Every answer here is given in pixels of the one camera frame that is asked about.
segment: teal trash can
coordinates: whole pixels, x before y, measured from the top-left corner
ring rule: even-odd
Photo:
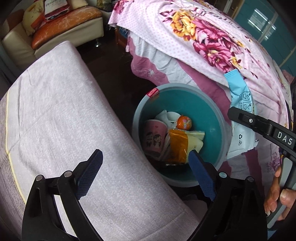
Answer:
[[[186,84],[165,84],[157,87],[159,93],[153,98],[145,97],[138,105],[132,126],[132,137],[141,147],[143,124],[163,110],[177,112],[192,119],[191,130],[204,131],[205,138],[200,155],[219,169],[226,160],[229,147],[224,117],[213,100],[198,88]],[[160,172],[163,179],[172,186],[192,187],[198,185],[189,165],[181,172]]]

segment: dark wooden floor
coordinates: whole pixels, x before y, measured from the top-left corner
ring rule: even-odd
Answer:
[[[131,71],[132,57],[116,45],[114,31],[105,31],[101,46],[91,41],[77,49],[97,80],[108,102],[125,128],[131,132],[135,110],[144,95],[155,85],[135,76]]]

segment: blue plastic packet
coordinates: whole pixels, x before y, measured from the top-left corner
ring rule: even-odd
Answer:
[[[257,114],[256,106],[253,101],[251,91],[237,69],[226,73],[225,78],[228,82],[231,104],[230,107],[236,107],[241,110]],[[227,159],[244,153],[257,146],[255,132],[234,121],[231,122],[232,138],[227,154]]]

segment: beige leather sofa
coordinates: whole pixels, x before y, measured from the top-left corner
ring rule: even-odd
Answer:
[[[103,19],[102,17],[96,17],[58,35],[56,34],[57,29],[54,29],[53,36],[57,36],[45,40],[45,43],[42,43],[44,39],[42,41],[38,40],[37,42],[40,45],[38,46],[33,38],[35,34],[39,35],[39,38],[41,35],[42,38],[42,32],[38,32],[41,28],[33,36],[28,36],[22,26],[22,15],[23,11],[11,14],[3,26],[0,27],[2,45],[15,65],[22,71],[27,69],[35,60],[66,40],[72,42],[74,46],[79,46],[104,35]]]

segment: blue gripper pad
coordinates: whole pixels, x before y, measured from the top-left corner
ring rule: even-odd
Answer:
[[[103,153],[100,150],[95,150],[91,157],[84,162],[78,164],[83,168],[81,175],[77,178],[77,191],[75,193],[76,198],[79,200],[85,196],[91,187],[98,171],[103,164]]]
[[[215,174],[217,173],[216,169],[212,164],[204,162],[195,150],[189,152],[188,162],[196,180],[203,191],[203,194],[213,201],[216,197],[214,178]]]

